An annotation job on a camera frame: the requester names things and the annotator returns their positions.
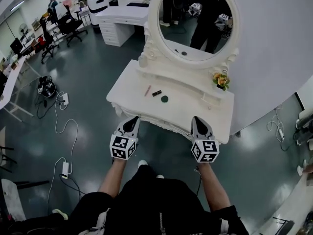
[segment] hand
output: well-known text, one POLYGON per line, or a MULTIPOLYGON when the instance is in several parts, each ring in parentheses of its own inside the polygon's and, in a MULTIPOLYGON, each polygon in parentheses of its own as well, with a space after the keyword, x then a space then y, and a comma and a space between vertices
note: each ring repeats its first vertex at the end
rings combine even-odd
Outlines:
POLYGON ((227 20, 227 26, 231 27, 232 25, 233 25, 233 19, 230 18, 230 19, 227 20))

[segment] white cable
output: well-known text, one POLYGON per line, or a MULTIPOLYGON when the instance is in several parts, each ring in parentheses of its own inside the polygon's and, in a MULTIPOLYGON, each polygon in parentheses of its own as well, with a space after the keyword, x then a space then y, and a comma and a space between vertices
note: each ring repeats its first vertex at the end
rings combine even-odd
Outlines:
MULTIPOLYGON (((60 92, 60 93, 57 92, 57 94, 58 94, 58 95, 57 95, 57 98, 58 98, 58 96, 61 97, 61 96, 63 95, 63 94, 60 95, 61 93, 64 94, 64 92, 60 92)), ((70 173, 69 173, 69 175, 70 175, 70 174, 73 172, 73 150, 74 150, 74 146, 75 146, 75 144, 76 144, 77 136, 78 136, 78 123, 77 123, 74 119, 71 118, 71 119, 69 119, 69 120, 66 122, 66 124, 65 124, 65 126, 64 126, 64 128, 63 128, 63 130, 62 130, 61 132, 58 132, 58 131, 57 131, 57 124, 58 124, 58 114, 57 114, 57 109, 56 109, 56 107, 57 107, 57 101, 58 101, 58 100, 55 100, 55 105, 54 105, 55 116, 57 117, 57 120, 56 120, 56 122, 55 122, 55 128, 54 128, 55 132, 58 133, 58 134, 64 132, 64 130, 65 130, 65 128, 66 128, 68 122, 70 122, 71 120, 74 121, 74 122, 76 123, 76 125, 77 125, 77 129, 76 129, 76 138, 75 138, 75 141, 74 141, 72 150, 71 150, 71 157, 72 157, 72 158, 71 158, 71 170, 70 170, 70 173)))
POLYGON ((283 125, 283 122, 279 119, 279 117, 278 117, 278 115, 277 115, 277 110, 282 110, 282 109, 283 109, 283 104, 281 104, 281 106, 282 106, 281 108, 275 108, 275 113, 276 113, 276 114, 272 117, 272 120, 267 123, 267 129, 268 129, 269 131, 271 131, 272 128, 273 128, 273 124, 275 124, 275 125, 277 126, 277 129, 276 129, 276 138, 277 138, 278 141, 280 141, 280 142, 282 143, 283 140, 282 140, 282 138, 281 138, 280 135, 279 135, 279 130, 281 130, 282 133, 284 134, 284 125, 283 125))
MULTIPOLYGON (((68 174, 68 175, 70 175, 70 174, 73 172, 73 150, 74 150, 74 146, 75 146, 75 144, 76 144, 77 136, 78 136, 78 123, 77 123, 74 119, 71 118, 71 119, 69 119, 69 120, 66 122, 66 124, 65 124, 65 126, 64 126, 64 128, 63 128, 63 130, 62 130, 61 132, 58 132, 58 131, 57 131, 58 114, 57 114, 57 109, 56 109, 56 107, 57 107, 58 97, 62 97, 62 96, 64 95, 64 92, 58 93, 58 92, 56 91, 56 93, 57 93, 58 95, 57 95, 57 98, 55 99, 55 105, 54 105, 55 116, 57 117, 57 120, 56 120, 56 122, 55 122, 55 128, 54 128, 55 132, 56 132, 57 134, 60 134, 60 133, 64 132, 64 130, 65 130, 65 128, 66 128, 68 122, 70 122, 71 120, 74 121, 74 122, 76 123, 76 125, 77 125, 77 129, 76 129, 76 138, 75 138, 75 141, 74 141, 72 150, 71 150, 71 170, 70 170, 70 173, 68 174)), ((64 109, 66 109, 67 105, 65 106, 65 108, 61 108, 62 103, 63 103, 63 102, 61 102, 61 104, 60 104, 60 109, 61 109, 61 110, 64 110, 64 109)), ((64 159, 64 161, 66 162, 66 159, 65 159, 64 157, 59 158, 58 161, 60 161, 61 159, 64 159)), ((54 164, 53 178, 52 178, 51 187, 50 187, 49 194, 48 194, 47 210, 48 210, 48 207, 49 207, 50 192, 51 192, 52 185, 53 185, 53 181, 54 181, 54 177, 55 177, 55 167, 56 167, 58 161, 55 162, 55 164, 54 164)))
MULTIPOLYGON (((60 161, 61 159, 64 159, 64 161, 66 162, 66 159, 61 157, 58 159, 58 161, 60 161)), ((47 210, 48 210, 48 207, 49 207, 49 200, 50 200, 50 192, 51 192, 51 189, 52 189, 52 185, 53 185, 53 180, 54 180, 54 176, 55 176, 55 167, 57 166, 57 162, 55 162, 54 164, 54 169, 53 169, 53 178, 52 178, 52 181, 51 181, 51 187, 50 187, 50 190, 49 190, 49 193, 48 193, 48 201, 47 201, 47 210)))

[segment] white shoe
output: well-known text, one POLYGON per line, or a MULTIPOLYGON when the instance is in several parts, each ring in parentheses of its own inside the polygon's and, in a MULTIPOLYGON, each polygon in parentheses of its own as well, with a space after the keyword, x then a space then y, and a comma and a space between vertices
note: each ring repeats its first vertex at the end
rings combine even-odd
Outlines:
POLYGON ((297 127, 299 121, 300 121, 300 120, 297 119, 297 121, 295 122, 295 128, 296 128, 297 130, 299 130, 298 127, 297 127))
POLYGON ((145 161, 145 160, 140 160, 139 163, 138 163, 138 168, 139 168, 141 165, 148 165, 148 163, 147 163, 147 161, 145 161))
POLYGON ((68 215, 64 212, 61 212, 59 209, 54 209, 52 210, 52 213, 58 213, 58 214, 61 214, 64 218, 64 220, 68 220, 68 215))
POLYGON ((298 167, 297 167, 297 172, 298 172, 299 176, 302 176, 302 174, 303 174, 303 168, 302 168, 301 166, 299 166, 299 165, 298 165, 298 167))
POLYGON ((160 23, 160 25, 165 26, 165 27, 169 27, 169 26, 170 26, 169 23, 165 23, 165 22, 163 22, 162 20, 160 20, 159 23, 160 23))

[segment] power adapter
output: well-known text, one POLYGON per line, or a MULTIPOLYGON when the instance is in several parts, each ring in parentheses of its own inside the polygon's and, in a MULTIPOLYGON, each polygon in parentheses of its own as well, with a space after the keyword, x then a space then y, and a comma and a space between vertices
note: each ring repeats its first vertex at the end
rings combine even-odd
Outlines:
POLYGON ((67 94, 67 93, 64 93, 64 94, 63 94, 63 104, 64 104, 64 105, 68 105, 68 104, 69 104, 69 101, 68 101, 68 94, 67 94))
POLYGON ((68 168, 69 168, 69 163, 63 162, 62 178, 68 179, 68 168))

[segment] small flower arrangement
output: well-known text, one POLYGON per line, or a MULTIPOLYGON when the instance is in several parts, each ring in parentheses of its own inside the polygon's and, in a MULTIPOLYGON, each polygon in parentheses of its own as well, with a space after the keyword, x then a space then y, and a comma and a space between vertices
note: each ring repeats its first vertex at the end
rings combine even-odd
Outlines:
POLYGON ((13 62, 17 63, 17 62, 18 62, 18 55, 17 55, 17 54, 14 55, 14 56, 12 57, 12 60, 13 60, 13 62))
POLYGON ((229 89, 229 77, 227 75, 223 75, 221 73, 215 73, 213 76, 213 83, 216 84, 216 87, 226 91, 229 89))

